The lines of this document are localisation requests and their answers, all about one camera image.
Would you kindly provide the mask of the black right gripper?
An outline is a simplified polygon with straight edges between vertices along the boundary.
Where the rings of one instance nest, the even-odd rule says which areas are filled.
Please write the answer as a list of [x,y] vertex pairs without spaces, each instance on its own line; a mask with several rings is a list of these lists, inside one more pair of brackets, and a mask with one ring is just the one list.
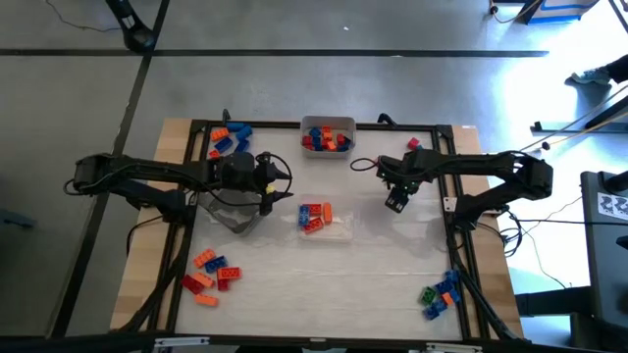
[[386,184],[388,189],[391,189],[385,205],[401,213],[409,201],[407,192],[417,192],[425,180],[425,151],[409,151],[400,159],[386,155],[379,156],[378,178]]

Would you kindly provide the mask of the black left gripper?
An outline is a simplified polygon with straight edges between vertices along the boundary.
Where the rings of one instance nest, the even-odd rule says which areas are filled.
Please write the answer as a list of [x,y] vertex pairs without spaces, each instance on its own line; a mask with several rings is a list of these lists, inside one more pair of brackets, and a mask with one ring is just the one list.
[[[282,172],[274,163],[267,164],[267,179],[292,179],[290,173]],[[265,193],[268,180],[258,170],[255,157],[248,152],[234,152],[216,160],[215,174],[211,185],[215,188]],[[271,192],[261,196],[259,214],[268,216],[273,205],[291,192]]]

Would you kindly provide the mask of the smoky grey plastic bin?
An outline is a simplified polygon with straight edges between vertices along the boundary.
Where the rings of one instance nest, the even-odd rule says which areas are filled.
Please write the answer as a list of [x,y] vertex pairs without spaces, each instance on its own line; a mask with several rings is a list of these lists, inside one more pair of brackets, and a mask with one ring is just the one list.
[[211,223],[221,224],[236,235],[246,235],[260,221],[259,195],[228,189],[215,194],[223,202],[210,193],[202,193],[198,198],[198,205],[209,214]]

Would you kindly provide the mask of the clear plastic bin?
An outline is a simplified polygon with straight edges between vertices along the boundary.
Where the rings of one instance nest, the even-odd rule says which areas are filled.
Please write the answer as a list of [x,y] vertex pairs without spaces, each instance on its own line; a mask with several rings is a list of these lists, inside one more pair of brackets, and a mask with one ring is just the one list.
[[[329,225],[324,225],[321,230],[315,231],[310,234],[305,234],[303,227],[297,225],[296,233],[304,240],[310,241],[325,241],[325,242],[349,242],[353,238],[354,228],[354,207],[353,204],[341,196],[334,195],[314,195],[304,194],[300,197],[297,205],[305,204],[321,204],[323,211],[323,204],[330,203],[333,210],[333,221]],[[321,218],[323,220],[323,213],[321,216],[311,216],[310,220],[315,218]]]

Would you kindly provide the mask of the white plastic bin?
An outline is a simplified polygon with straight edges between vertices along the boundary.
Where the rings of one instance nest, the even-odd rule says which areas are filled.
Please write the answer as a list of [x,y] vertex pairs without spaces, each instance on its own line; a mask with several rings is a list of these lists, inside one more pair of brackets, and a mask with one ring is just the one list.
[[[342,133],[346,138],[346,143],[351,143],[352,148],[346,152],[329,151],[325,147],[327,141],[323,140],[322,126],[330,126],[332,128],[333,141],[336,146],[337,134]],[[317,127],[321,130],[322,134],[319,136],[322,139],[323,151],[316,151],[314,147],[306,148],[302,145],[302,137],[304,135],[310,135],[311,128]],[[351,117],[334,117],[334,116],[305,116],[300,123],[301,132],[301,149],[303,155],[307,158],[319,158],[319,159],[347,159],[356,145],[356,122]]]

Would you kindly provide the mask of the black floor stand base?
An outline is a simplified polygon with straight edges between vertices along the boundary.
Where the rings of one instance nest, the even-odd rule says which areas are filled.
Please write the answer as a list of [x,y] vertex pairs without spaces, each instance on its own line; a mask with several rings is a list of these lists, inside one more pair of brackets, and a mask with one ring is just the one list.
[[588,130],[598,133],[628,133],[628,116],[620,118],[621,113],[628,113],[628,95],[604,108],[600,113],[594,112],[590,118],[586,116],[578,122],[534,122],[530,126],[536,133],[577,133]]

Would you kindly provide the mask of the black stand leg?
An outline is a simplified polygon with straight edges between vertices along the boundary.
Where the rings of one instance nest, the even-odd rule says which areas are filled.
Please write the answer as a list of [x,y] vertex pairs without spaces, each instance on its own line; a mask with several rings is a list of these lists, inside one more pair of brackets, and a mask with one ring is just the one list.
[[154,49],[156,36],[135,12],[130,0],[105,0],[123,34],[126,47],[135,53]]

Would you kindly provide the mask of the fiducial marker sheet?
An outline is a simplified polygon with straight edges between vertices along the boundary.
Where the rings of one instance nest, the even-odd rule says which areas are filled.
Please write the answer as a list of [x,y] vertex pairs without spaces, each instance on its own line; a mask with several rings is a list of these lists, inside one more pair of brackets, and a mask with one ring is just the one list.
[[597,195],[597,206],[598,213],[601,215],[628,221],[627,197],[599,192]]

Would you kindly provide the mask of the black equipment cart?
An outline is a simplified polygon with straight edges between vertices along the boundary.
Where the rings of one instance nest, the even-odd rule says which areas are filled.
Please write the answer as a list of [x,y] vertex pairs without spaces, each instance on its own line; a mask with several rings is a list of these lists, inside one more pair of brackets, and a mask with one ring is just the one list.
[[591,309],[570,317],[571,344],[628,353],[628,221],[598,213],[597,195],[628,198],[628,171],[580,175]]

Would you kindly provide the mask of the person's shoe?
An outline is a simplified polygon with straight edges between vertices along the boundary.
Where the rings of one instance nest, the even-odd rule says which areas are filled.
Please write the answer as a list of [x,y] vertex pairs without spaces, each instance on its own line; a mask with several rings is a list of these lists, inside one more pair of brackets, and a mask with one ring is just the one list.
[[595,83],[606,85],[610,82],[610,76],[605,68],[595,68],[583,72],[574,72],[571,78],[579,84]]

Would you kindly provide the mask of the blue and white box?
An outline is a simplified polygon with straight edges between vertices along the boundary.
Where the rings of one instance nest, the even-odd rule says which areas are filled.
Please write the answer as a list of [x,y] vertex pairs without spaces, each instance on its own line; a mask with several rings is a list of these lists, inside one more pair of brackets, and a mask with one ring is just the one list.
[[600,0],[530,0],[520,14],[525,25],[580,21]]

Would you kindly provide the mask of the person's leg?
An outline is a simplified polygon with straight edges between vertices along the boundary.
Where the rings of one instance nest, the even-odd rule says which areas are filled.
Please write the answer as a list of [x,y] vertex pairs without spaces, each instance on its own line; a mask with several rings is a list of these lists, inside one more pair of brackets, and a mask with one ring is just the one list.
[[609,77],[615,83],[628,80],[628,54],[605,66]]

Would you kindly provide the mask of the white metal bracket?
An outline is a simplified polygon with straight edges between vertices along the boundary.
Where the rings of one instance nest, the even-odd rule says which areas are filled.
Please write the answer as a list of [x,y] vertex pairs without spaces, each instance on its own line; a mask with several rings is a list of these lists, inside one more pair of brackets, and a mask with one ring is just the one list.
[[154,340],[153,348],[159,353],[172,353],[174,348],[209,345],[210,341],[209,336],[160,337]]
[[481,346],[445,342],[428,342],[425,353],[484,353]]

